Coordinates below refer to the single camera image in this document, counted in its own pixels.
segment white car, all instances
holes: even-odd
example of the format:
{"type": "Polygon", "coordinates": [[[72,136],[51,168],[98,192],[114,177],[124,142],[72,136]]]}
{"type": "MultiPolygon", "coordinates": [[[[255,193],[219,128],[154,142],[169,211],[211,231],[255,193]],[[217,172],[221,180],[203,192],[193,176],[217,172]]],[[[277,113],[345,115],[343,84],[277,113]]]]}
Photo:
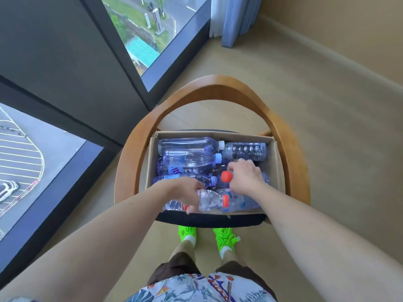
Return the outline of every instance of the white car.
{"type": "Polygon", "coordinates": [[[0,203],[5,201],[15,190],[18,189],[18,184],[15,181],[5,181],[0,185],[0,203]]]}

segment hand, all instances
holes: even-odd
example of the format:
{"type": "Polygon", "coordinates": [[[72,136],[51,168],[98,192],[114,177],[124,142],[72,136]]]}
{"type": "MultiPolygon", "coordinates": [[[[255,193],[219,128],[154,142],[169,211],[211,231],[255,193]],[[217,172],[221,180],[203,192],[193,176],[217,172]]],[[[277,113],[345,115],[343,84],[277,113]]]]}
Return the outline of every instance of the hand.
{"type": "Polygon", "coordinates": [[[159,182],[168,184],[169,199],[180,201],[186,208],[186,213],[196,212],[199,208],[200,198],[196,194],[196,190],[204,189],[201,182],[194,178],[179,177],[176,179],[165,179],[159,182]]]}
{"type": "Polygon", "coordinates": [[[264,184],[262,172],[252,160],[239,159],[237,162],[229,162],[228,170],[233,172],[229,187],[238,194],[252,197],[256,187],[264,184]]]}

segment tree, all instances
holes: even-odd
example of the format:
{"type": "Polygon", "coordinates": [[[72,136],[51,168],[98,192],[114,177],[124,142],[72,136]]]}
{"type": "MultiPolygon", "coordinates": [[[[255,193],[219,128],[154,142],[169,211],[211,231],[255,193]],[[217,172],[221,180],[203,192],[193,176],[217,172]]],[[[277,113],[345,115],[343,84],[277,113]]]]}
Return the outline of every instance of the tree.
{"type": "Polygon", "coordinates": [[[113,22],[113,25],[115,25],[115,28],[118,31],[120,39],[122,39],[123,43],[126,43],[130,39],[130,37],[126,31],[126,25],[124,24],[124,22],[121,19],[119,19],[119,17],[117,15],[113,15],[111,13],[109,13],[109,15],[110,15],[110,19],[113,22]]]}
{"type": "Polygon", "coordinates": [[[164,9],[162,8],[162,6],[165,3],[165,0],[155,0],[155,2],[158,4],[159,8],[161,9],[161,12],[162,12],[163,16],[165,17],[164,9]]]}

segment wooden floor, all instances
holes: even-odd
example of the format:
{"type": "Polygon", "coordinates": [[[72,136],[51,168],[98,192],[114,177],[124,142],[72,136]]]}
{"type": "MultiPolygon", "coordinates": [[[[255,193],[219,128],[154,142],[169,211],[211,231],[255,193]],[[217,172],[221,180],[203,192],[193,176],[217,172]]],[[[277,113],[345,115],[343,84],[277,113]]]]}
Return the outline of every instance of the wooden floor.
{"type": "MultiPolygon", "coordinates": [[[[222,48],[219,39],[209,40],[167,97],[189,81],[210,74],[243,81],[289,123],[305,153],[313,207],[403,263],[401,94],[308,50],[264,22],[239,38],[233,49],[222,48]]],[[[267,126],[243,107],[204,101],[172,112],[160,128],[214,128],[251,134],[267,126]]],[[[49,246],[113,205],[116,166],[117,161],[49,246]]],[[[236,252],[274,289],[279,301],[322,301],[270,225],[234,232],[242,238],[236,252]]],[[[144,286],[178,243],[175,226],[155,222],[107,301],[124,301],[144,286]]],[[[203,274],[219,266],[212,230],[198,232],[196,258],[203,274]]]]}

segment forearm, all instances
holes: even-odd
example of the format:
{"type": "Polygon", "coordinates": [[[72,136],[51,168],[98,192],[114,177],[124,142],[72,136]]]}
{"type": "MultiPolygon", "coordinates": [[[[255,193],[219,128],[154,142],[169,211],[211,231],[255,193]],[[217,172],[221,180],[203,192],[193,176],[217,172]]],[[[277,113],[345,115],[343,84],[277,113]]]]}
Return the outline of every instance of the forearm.
{"type": "Polygon", "coordinates": [[[261,204],[298,267],[327,301],[400,300],[403,267],[380,249],[270,186],[261,204]]]}
{"type": "Polygon", "coordinates": [[[169,200],[157,185],[108,209],[68,236],[0,292],[0,301],[103,301],[169,200]]]}

